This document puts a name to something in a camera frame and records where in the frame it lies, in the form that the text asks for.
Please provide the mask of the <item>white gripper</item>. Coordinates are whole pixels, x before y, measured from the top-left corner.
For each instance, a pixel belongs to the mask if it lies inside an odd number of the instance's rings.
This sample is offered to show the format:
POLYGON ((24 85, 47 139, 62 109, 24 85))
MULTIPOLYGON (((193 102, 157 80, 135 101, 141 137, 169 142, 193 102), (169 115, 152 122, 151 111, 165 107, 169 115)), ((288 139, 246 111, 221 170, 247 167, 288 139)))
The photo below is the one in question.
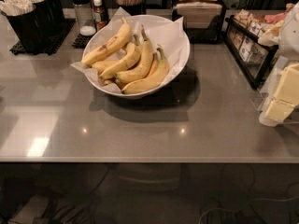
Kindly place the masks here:
MULTIPOLYGON (((271 25, 258 43, 271 47, 278 45, 279 53, 289 60, 299 60, 299 2, 289 10, 284 19, 271 25)), ((286 67, 265 116, 283 122, 299 106, 299 63, 286 67)))

